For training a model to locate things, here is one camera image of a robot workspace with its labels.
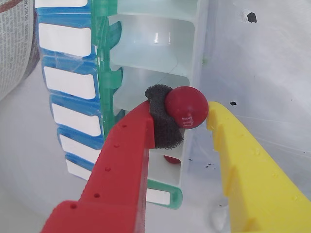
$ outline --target black speck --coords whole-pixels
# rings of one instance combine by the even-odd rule
[[[248,22],[257,23],[257,18],[256,18],[256,15],[255,15],[254,12],[249,13],[249,14],[247,15],[247,18],[248,18]]]

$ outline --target newspaper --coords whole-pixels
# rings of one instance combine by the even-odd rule
[[[0,100],[31,72],[36,60],[33,0],[0,0]]]

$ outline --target red candy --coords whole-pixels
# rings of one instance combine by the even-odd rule
[[[175,158],[172,158],[172,157],[169,157],[169,156],[166,156],[166,155],[164,155],[164,158],[170,164],[179,164],[179,163],[181,163],[179,159],[175,159]]]
[[[173,89],[165,99],[167,113],[182,129],[192,129],[207,118],[208,103],[197,89],[181,86]]]

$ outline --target gray sponge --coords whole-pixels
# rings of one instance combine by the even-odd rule
[[[156,84],[145,92],[150,102],[149,112],[154,119],[155,148],[173,149],[183,141],[178,125],[165,109],[164,101],[170,91],[172,88],[169,86]]]

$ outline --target white label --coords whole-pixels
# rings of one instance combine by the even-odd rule
[[[35,7],[82,7],[87,0],[35,0]]]
[[[95,150],[63,135],[59,135],[59,138],[64,151],[96,163],[101,150]]]
[[[66,125],[91,136],[101,134],[98,116],[88,116],[55,103],[52,104],[52,110],[57,124]]]
[[[40,47],[86,57],[91,54],[91,29],[39,23]]]
[[[87,100],[95,98],[93,75],[77,74],[61,69],[44,67],[48,89],[61,91]]]
[[[162,205],[169,205],[171,201],[171,194],[169,192],[147,188],[146,201],[159,203]]]
[[[66,164],[67,164],[67,170],[69,173],[78,176],[82,179],[88,180],[90,175],[91,175],[91,171],[76,165],[75,163],[69,161],[66,159]]]

